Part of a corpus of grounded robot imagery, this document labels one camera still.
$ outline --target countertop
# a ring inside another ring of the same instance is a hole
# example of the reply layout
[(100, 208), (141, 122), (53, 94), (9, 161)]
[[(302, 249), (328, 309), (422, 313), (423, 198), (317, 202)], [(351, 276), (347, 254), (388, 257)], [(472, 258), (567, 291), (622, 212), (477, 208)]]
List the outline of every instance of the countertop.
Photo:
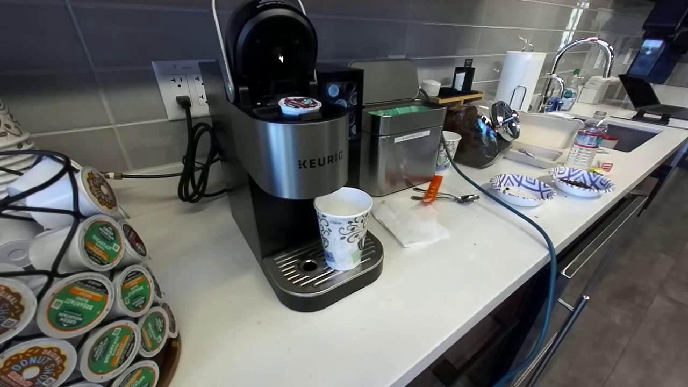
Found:
[[(631, 156), (607, 156), (615, 163), (615, 190), (604, 198), (557, 194), (526, 216), (563, 249), (688, 137), (672, 127), (659, 131)], [(490, 170), (464, 170), (479, 183), (500, 172), (542, 174), (506, 159)], [(178, 317), (184, 356), (174, 387), (407, 386), (548, 263), (539, 236), (495, 202), (437, 202), (426, 212), (449, 231), (448, 239), (403, 249), (368, 219), (385, 246), (382, 276), (323, 313), (304, 314), (275, 299), (227, 198), (181, 204), (174, 178), (115, 188)], [(474, 191), (454, 174), (445, 190)], [(418, 207), (408, 196), (401, 191), (385, 200)]]

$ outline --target paper towel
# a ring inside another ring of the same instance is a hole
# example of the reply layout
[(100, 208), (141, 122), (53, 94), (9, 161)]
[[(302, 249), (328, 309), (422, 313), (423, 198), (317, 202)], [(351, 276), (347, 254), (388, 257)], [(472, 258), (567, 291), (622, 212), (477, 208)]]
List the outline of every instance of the paper towel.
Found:
[(544, 57), (544, 51), (507, 51), (495, 101), (506, 101), (515, 111), (529, 111), (542, 73)]

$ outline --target gray tile backsplash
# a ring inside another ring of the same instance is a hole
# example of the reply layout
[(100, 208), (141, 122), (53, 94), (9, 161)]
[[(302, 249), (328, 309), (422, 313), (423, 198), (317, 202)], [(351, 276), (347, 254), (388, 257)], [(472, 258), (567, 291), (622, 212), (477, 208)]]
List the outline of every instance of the gray tile backsplash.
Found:
[[(552, 55), (566, 39), (600, 34), (623, 72), (651, 10), (649, 0), (304, 3), (321, 61), (411, 59), (419, 77), (449, 83), (476, 59), (476, 89), (486, 94), (522, 42)], [(224, 26), (237, 5), (220, 0)], [(184, 122), (165, 120), (150, 61), (220, 59), (206, 0), (0, 0), (0, 16), (0, 99), (42, 147), (103, 170), (181, 159)], [(593, 73), (595, 63), (581, 49), (562, 73)]]

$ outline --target chrome faucet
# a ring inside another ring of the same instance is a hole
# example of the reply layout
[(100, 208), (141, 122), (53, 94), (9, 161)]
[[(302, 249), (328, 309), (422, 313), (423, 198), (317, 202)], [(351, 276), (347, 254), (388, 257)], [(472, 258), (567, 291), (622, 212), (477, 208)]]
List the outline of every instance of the chrome faucet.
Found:
[(550, 99), (550, 90), (552, 90), (552, 79), (557, 77), (557, 70), (559, 70), (559, 63), (562, 59), (578, 48), (578, 46), (600, 46), (602, 51), (604, 51), (604, 70), (602, 70), (602, 76), (604, 77), (611, 77), (611, 68), (615, 63), (615, 48), (607, 42), (602, 42), (600, 36), (588, 36), (588, 39), (581, 39), (581, 42), (572, 42), (567, 46), (563, 46), (557, 55), (554, 55), (554, 63), (550, 68), (550, 76), (547, 79), (547, 86), (544, 86), (544, 92), (542, 92), (542, 106), (539, 106), (539, 112), (547, 112), (547, 106), (548, 106), (548, 99)]

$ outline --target electrical outlet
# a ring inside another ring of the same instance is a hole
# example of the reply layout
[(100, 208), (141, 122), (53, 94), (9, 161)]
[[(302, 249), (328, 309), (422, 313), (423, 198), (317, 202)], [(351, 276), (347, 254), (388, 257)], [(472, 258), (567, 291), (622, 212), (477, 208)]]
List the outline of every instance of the electrical outlet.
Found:
[(153, 72), (171, 120), (185, 119), (185, 111), (177, 104), (177, 98), (189, 98), (192, 116), (209, 116), (199, 61), (156, 61)]

